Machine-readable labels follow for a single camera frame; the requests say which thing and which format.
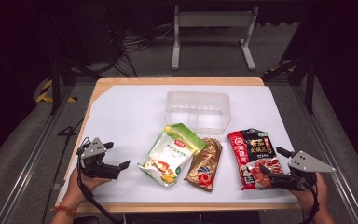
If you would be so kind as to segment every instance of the red snack bag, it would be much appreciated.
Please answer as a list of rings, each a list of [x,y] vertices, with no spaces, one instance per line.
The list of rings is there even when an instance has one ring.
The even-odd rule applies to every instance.
[[[272,173],[283,174],[269,134],[256,129],[230,133],[228,136],[240,170],[244,189],[271,189],[269,177],[260,170],[260,164]]]

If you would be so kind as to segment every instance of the white paper sheet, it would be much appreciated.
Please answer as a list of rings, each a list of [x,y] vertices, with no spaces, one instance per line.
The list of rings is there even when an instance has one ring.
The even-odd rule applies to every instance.
[[[222,135],[211,135],[223,146],[213,192],[190,186],[185,180],[191,160],[179,174],[178,183],[163,187],[138,167],[148,160],[147,153],[166,125],[165,100],[168,91],[204,91],[226,93],[230,98],[231,122]],[[284,189],[244,190],[238,165],[227,135],[255,128],[269,133],[274,147],[293,150],[269,87],[243,86],[114,86],[93,104],[82,139],[99,137],[114,142],[103,162],[111,165],[131,160],[118,180],[94,190],[100,203],[293,203],[296,198]],[[285,173],[289,159],[278,155]],[[76,160],[70,164],[72,170]],[[67,182],[63,187],[66,192]]]

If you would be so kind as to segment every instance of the brown snack bag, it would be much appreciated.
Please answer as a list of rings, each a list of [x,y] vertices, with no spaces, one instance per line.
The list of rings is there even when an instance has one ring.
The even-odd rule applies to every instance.
[[[213,180],[223,147],[214,138],[203,138],[202,141],[207,145],[201,152],[193,155],[185,180],[199,189],[212,192]]]

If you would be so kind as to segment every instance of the green snack bag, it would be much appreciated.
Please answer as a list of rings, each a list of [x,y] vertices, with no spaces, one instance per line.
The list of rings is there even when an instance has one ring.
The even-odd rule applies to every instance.
[[[138,163],[138,167],[167,187],[176,183],[188,159],[205,146],[202,139],[184,124],[167,125],[148,153],[150,160],[144,164]]]

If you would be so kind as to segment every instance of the metal stand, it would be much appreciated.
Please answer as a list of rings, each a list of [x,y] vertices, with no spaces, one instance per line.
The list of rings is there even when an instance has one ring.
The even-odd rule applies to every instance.
[[[313,60],[309,57],[304,58],[298,58],[290,61],[289,63],[286,63],[282,65],[281,67],[275,69],[275,70],[267,70],[265,75],[261,77],[264,82],[270,80],[273,77],[276,77],[277,75],[283,73],[284,71],[292,68],[295,66],[295,69],[293,70],[292,74],[288,78],[288,82],[290,85],[298,86],[301,83],[301,80],[304,78],[306,74],[307,76],[307,86],[306,86],[306,94],[305,94],[305,105],[310,112],[310,114],[313,114],[312,110],[312,96],[313,96],[313,84],[314,84],[314,63]]]
[[[172,70],[179,69],[180,39],[179,27],[246,27],[246,37],[240,39],[243,55],[249,70],[255,70],[255,63],[249,50],[249,42],[252,31],[255,27],[258,7],[253,11],[241,12],[210,12],[210,11],[179,11],[179,6],[175,6],[174,16],[174,44],[172,54]]]
[[[72,72],[71,67],[75,67],[87,76],[93,77],[96,80],[103,78],[103,76],[89,70],[87,67],[58,56],[51,64],[51,79],[53,88],[53,108],[51,109],[51,115],[55,114],[57,108],[61,104],[60,77],[62,78],[65,86],[73,86],[76,83],[76,76]]]

